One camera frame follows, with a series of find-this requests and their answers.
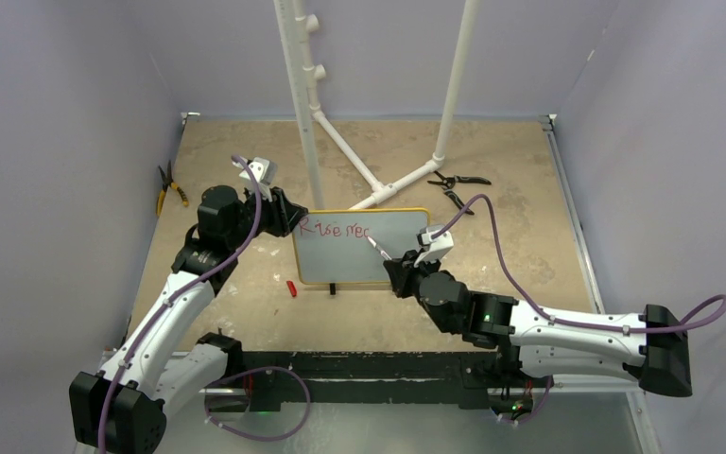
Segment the white red whiteboard marker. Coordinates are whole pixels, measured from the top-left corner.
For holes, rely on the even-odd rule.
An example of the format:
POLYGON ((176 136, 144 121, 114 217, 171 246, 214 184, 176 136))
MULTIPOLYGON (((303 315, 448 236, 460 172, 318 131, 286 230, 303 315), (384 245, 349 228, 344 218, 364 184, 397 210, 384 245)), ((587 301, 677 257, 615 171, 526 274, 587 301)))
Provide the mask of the white red whiteboard marker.
POLYGON ((378 254, 384 259, 384 260, 391 260, 392 257, 388 254, 388 252, 380 246, 371 236, 366 236, 367 241, 369 244, 378 252, 378 254))

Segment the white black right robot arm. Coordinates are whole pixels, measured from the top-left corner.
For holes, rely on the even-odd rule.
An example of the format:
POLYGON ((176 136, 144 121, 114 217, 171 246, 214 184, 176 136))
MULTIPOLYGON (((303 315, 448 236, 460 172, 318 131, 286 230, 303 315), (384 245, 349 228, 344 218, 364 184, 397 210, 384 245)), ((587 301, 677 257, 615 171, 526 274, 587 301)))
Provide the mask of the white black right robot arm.
POLYGON ((502 383, 549 375, 605 375, 634 381, 649 393, 693 393, 688 336, 666 307, 640 314, 599 315, 544 308, 511 296, 476 291, 409 251, 385 260, 392 291, 413 298, 442 332, 500 354, 493 372, 502 383))

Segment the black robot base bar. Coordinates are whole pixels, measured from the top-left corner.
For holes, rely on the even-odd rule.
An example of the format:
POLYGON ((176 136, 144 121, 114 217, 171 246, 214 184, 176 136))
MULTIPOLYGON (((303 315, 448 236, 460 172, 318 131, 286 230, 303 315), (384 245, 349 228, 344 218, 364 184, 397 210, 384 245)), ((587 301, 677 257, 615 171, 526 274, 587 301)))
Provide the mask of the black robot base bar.
POLYGON ((224 386, 242 390, 252 411, 284 403, 455 405, 509 412, 515 400, 552 385, 493 352, 244 351, 217 333, 197 341, 228 359, 224 386))

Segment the yellow framed whiteboard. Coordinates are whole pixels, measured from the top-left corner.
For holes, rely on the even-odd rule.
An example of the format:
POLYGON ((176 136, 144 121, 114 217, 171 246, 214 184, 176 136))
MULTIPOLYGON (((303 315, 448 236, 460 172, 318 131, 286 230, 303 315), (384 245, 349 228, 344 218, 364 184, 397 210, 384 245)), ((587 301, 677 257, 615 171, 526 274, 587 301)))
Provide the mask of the yellow framed whiteboard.
POLYGON ((400 258, 418 248, 417 234, 429 224, 421 207, 310 212, 292 232, 299 279, 306 285, 387 283, 376 248, 400 258))

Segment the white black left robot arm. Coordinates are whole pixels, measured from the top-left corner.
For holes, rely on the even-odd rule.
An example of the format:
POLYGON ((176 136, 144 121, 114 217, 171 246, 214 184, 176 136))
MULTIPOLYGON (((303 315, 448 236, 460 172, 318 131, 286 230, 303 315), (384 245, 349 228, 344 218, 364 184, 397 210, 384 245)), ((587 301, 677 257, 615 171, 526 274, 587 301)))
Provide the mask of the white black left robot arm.
POLYGON ((208 333, 182 359, 172 355, 199 314, 213 302, 238 264, 238 256, 262 233, 286 237, 308 210, 279 187, 207 189, 191 227, 151 310, 95 374, 79 373, 69 387, 76 440, 100 452, 151 453, 167 422, 199 390, 231 387, 244 374, 241 344, 208 333))

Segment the red marker cap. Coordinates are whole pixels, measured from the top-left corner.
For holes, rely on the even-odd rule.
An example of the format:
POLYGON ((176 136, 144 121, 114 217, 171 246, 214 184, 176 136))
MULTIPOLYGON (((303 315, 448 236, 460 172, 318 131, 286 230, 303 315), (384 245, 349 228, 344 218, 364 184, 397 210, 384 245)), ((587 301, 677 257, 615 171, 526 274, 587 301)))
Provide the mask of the red marker cap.
POLYGON ((287 281, 286 285, 287 285, 287 288, 288 288, 288 291, 289 291, 289 294, 291 295, 291 297, 296 298, 298 295, 298 291, 297 291, 295 284, 292 281, 287 281))

